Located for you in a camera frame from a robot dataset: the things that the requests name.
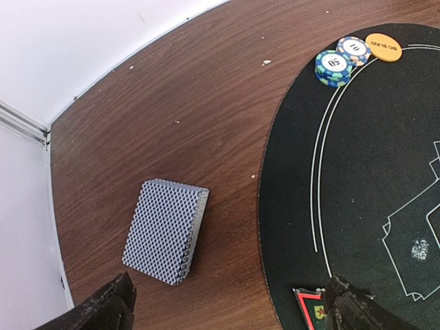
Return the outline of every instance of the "deck of cards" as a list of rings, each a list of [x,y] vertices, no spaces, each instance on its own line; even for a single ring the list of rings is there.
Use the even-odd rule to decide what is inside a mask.
[[[162,179],[144,182],[122,262],[169,285],[182,282],[208,195],[206,188]]]

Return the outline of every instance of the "poker table mat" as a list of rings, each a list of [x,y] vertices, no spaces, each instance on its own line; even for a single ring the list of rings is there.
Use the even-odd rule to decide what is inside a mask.
[[[348,35],[375,32],[400,43],[397,62],[372,56],[333,89],[316,79],[313,58],[269,135],[259,229],[284,329],[306,329],[292,288],[323,287],[330,274],[440,329],[440,30],[386,24]]]

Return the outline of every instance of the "wooden table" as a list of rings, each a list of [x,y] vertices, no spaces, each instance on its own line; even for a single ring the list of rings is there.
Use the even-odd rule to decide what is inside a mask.
[[[440,4],[233,0],[79,98],[52,125],[56,220],[74,300],[128,270],[138,291],[136,329],[279,329],[257,210],[272,119],[322,48],[388,22],[438,27]],[[210,189],[191,273],[176,287],[121,262],[141,184],[155,177]]]

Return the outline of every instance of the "white wall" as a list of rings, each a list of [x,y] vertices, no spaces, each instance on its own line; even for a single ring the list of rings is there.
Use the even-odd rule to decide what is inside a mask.
[[[49,153],[0,124],[0,329],[68,310],[49,191]]]
[[[48,125],[152,40],[225,0],[1,0],[0,99]]]

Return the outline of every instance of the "poker chip stack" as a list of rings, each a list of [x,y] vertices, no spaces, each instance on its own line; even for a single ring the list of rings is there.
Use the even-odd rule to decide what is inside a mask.
[[[319,53],[315,61],[315,75],[324,85],[338,88],[350,81],[351,72],[368,62],[371,48],[355,36],[345,36],[336,50]]]
[[[326,86],[338,88],[350,81],[353,64],[350,58],[335,50],[319,53],[315,60],[315,75]]]
[[[338,41],[336,51],[346,55],[352,66],[360,67],[368,62],[371,55],[371,48],[363,41],[355,36],[345,36]]]

